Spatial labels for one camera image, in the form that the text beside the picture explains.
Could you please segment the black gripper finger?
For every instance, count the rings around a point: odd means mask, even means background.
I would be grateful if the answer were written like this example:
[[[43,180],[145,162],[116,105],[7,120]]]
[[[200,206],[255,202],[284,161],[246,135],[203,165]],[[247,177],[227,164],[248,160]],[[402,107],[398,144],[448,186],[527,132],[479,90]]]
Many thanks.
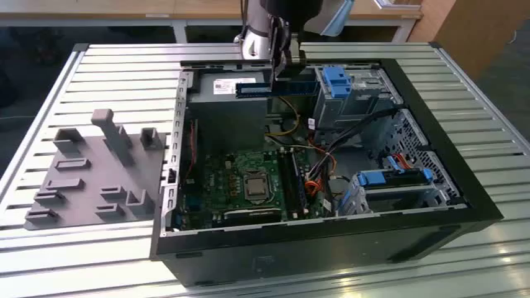
[[[284,80],[287,54],[291,42],[290,24],[280,17],[270,15],[270,55],[274,81]]]
[[[286,48],[286,68],[284,73],[288,78],[294,78],[304,70],[307,59],[304,51],[300,49],[299,33],[294,32]]]

